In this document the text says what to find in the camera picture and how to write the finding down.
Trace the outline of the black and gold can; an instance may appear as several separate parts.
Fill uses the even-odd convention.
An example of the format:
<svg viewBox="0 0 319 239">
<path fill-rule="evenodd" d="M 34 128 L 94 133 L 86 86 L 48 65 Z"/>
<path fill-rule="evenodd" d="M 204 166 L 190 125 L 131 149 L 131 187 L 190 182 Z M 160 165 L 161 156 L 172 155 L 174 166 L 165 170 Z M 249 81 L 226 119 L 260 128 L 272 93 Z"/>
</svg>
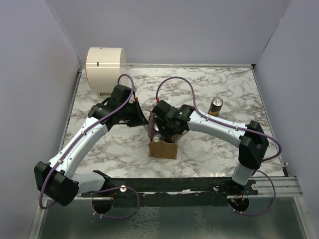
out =
<svg viewBox="0 0 319 239">
<path fill-rule="evenodd" d="M 223 100 L 220 97 L 214 97 L 211 101 L 208 114 L 211 116 L 218 117 L 222 106 L 223 106 Z"/>
</svg>

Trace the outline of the cream cylindrical container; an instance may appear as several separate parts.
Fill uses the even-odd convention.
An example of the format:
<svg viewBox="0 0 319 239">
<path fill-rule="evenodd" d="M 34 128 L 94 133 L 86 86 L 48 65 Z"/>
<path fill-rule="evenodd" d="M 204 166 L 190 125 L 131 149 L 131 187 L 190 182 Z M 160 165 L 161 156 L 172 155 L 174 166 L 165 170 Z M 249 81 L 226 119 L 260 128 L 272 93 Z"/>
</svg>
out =
<svg viewBox="0 0 319 239">
<path fill-rule="evenodd" d="M 110 95 L 117 85 L 118 77 L 127 71 L 124 49 L 90 47 L 86 56 L 85 70 L 92 92 Z"/>
</svg>

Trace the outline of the silver top can front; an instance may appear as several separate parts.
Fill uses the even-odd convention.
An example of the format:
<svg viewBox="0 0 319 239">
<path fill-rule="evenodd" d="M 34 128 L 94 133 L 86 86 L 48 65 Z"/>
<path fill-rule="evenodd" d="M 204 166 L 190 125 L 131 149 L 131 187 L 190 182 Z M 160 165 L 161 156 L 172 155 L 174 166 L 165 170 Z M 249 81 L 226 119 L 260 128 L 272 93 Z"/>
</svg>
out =
<svg viewBox="0 0 319 239">
<path fill-rule="evenodd" d="M 154 134 L 152 137 L 152 142 L 160 142 L 160 141 L 163 141 L 163 137 L 159 133 Z"/>
</svg>

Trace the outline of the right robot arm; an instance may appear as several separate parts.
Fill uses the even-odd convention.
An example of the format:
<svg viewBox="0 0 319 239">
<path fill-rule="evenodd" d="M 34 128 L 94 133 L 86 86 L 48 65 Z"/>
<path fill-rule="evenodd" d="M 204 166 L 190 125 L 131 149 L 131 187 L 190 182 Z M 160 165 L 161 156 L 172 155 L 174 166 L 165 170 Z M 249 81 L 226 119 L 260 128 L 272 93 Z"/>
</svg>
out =
<svg viewBox="0 0 319 239">
<path fill-rule="evenodd" d="M 258 122 L 232 122 L 208 115 L 193 106 L 176 108 L 163 100 L 156 104 L 152 113 L 163 138 L 194 131 L 217 137 L 238 148 L 239 162 L 229 182 L 229 189 L 235 195 L 247 189 L 249 178 L 260 168 L 269 146 Z"/>
</svg>

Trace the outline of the purple soda can middle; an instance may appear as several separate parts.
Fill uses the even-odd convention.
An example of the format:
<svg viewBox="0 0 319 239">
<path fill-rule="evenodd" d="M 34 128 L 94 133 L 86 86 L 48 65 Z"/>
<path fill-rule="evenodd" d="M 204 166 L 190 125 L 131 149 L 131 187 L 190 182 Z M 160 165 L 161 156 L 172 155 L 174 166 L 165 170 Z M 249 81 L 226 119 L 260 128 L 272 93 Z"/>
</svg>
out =
<svg viewBox="0 0 319 239">
<path fill-rule="evenodd" d="M 156 123 L 154 123 L 153 124 L 153 132 L 155 132 L 155 133 L 159 133 L 159 127 L 157 126 L 157 124 Z"/>
</svg>

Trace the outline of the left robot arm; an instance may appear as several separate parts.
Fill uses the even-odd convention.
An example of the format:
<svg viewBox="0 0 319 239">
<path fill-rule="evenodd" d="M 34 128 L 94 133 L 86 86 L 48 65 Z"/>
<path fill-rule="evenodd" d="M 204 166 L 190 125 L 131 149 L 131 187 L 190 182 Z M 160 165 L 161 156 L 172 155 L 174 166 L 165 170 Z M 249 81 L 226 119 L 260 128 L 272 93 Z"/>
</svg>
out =
<svg viewBox="0 0 319 239">
<path fill-rule="evenodd" d="M 62 206 L 67 206 L 82 193 L 94 191 L 106 196 L 110 191 L 107 177 L 101 172 L 76 174 L 76 170 L 96 144 L 117 124 L 128 127 L 147 125 L 138 100 L 136 88 L 117 84 L 109 98 L 94 105 L 79 131 L 47 163 L 38 162 L 34 168 L 36 185 L 40 196 L 50 197 Z"/>
</svg>

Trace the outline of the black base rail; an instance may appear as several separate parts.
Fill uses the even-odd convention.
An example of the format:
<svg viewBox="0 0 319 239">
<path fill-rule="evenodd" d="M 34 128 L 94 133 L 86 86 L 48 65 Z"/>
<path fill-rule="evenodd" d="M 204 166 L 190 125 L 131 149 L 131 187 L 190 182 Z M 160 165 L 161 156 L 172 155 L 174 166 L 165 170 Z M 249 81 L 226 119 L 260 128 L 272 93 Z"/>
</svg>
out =
<svg viewBox="0 0 319 239">
<path fill-rule="evenodd" d="M 238 186 L 229 177 L 186 178 L 111 178 L 107 177 L 101 192 L 81 196 L 99 204 L 105 202 L 118 208 L 226 206 L 228 197 L 258 194 L 250 179 Z"/>
</svg>

